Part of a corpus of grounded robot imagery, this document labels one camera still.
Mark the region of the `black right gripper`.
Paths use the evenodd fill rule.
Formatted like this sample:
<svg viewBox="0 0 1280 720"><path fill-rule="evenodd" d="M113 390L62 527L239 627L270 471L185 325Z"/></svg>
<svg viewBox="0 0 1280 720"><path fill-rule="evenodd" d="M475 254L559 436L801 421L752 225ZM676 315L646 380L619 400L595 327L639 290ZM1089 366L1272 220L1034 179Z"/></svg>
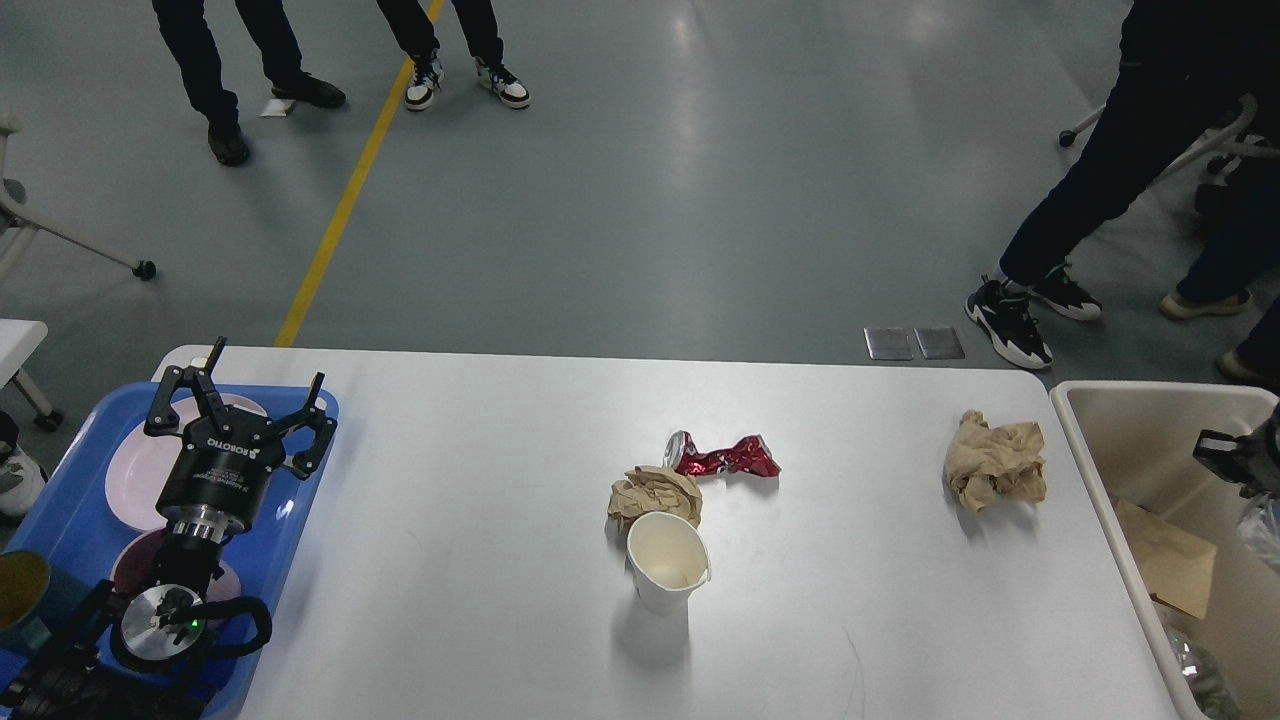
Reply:
<svg viewBox="0 0 1280 720"><path fill-rule="evenodd" d="M1238 484L1242 491L1279 498L1279 405L1263 423L1244 436L1201 430L1193 459L1217 478Z"/></svg>

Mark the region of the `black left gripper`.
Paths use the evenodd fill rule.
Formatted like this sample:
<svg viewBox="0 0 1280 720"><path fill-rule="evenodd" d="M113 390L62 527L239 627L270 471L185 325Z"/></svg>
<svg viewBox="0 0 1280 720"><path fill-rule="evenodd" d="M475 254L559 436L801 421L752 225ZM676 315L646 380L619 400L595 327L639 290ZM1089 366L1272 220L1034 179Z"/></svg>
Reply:
<svg viewBox="0 0 1280 720"><path fill-rule="evenodd" d="M230 410L212 382L227 337L219 336L202 366L170 365L163 373L143 421L148 437L179 436L180 416L173 396L188 389L198 418L211 418L214 430L229 437ZM302 406L283 418L269 418L253 436L241 433L219 439L205 427L188 425L182 434L179 456L155 503L169 521L195 516L207 507L227 518L229 530L251 530L268 492L270 475L284 468L298 480L307 480L321 465L337 433L337 419L320 407L325 373L317 372ZM310 445L296 452L285 450L285 439L297 433L310 436Z"/></svg>

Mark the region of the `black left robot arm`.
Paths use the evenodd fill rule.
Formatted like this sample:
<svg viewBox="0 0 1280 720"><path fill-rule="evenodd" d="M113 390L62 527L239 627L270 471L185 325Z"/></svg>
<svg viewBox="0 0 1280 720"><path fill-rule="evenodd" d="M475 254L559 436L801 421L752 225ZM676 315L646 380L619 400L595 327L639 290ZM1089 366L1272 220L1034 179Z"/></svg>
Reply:
<svg viewBox="0 0 1280 720"><path fill-rule="evenodd" d="M236 711L279 603L339 406L234 386L224 348L91 413L3 555L10 719L215 719Z"/></svg>

